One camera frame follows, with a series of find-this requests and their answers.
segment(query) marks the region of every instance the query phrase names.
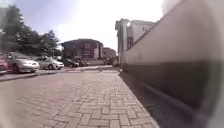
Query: white building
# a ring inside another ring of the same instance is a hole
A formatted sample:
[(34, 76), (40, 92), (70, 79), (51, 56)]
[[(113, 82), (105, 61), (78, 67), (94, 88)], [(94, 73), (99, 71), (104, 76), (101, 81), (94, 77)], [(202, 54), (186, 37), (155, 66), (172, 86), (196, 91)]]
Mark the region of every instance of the white building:
[(140, 20), (130, 21), (128, 19), (121, 19), (120, 21), (116, 21), (115, 30), (117, 30), (118, 38), (119, 63), (121, 63), (123, 51), (138, 41), (153, 25), (153, 22)]
[(133, 20), (127, 25), (127, 41), (128, 47), (131, 47), (137, 40), (144, 35), (152, 26), (154, 22)]

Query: car window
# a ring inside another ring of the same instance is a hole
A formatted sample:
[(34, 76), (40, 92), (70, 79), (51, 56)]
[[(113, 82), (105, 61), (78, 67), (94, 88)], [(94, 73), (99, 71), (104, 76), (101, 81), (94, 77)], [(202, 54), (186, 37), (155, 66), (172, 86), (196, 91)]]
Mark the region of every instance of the car window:
[(37, 59), (36, 59), (36, 61), (41, 61), (41, 60), (42, 60), (41, 58), (37, 58)]

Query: brick building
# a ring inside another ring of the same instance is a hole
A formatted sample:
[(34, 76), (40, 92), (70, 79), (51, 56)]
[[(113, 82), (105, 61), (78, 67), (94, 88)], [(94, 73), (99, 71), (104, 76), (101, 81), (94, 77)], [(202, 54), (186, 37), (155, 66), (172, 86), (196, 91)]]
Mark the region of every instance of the brick building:
[(70, 59), (101, 59), (103, 44), (92, 39), (71, 40), (61, 44), (63, 57)]

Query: window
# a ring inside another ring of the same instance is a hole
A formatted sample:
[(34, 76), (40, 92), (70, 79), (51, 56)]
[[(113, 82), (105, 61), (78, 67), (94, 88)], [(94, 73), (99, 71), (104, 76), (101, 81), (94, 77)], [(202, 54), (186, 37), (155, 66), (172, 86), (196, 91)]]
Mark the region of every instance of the window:
[(128, 38), (128, 47), (131, 47), (133, 44), (133, 38), (129, 37)]
[(143, 32), (146, 32), (146, 31), (148, 31), (148, 28), (147, 28), (147, 27), (143, 27), (143, 28), (142, 28), (142, 31), (143, 31)]
[(90, 52), (89, 51), (85, 51), (85, 55), (90, 55)]
[(86, 48), (86, 49), (90, 48), (90, 44), (89, 44), (89, 43), (86, 43), (86, 44), (85, 44), (85, 48)]

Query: roof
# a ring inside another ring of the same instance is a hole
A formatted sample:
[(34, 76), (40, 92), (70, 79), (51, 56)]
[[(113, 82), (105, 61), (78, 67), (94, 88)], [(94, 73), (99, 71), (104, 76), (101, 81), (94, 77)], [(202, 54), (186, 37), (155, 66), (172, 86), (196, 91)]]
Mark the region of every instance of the roof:
[(64, 44), (67, 44), (67, 43), (73, 43), (73, 44), (76, 44), (76, 43), (86, 43), (86, 42), (95, 42), (95, 43), (99, 43), (103, 46), (103, 44), (100, 42), (100, 41), (97, 41), (97, 40), (93, 40), (93, 39), (77, 39), (77, 40), (70, 40), (70, 41), (66, 41), (64, 43), (62, 43), (61, 45), (63, 46)]

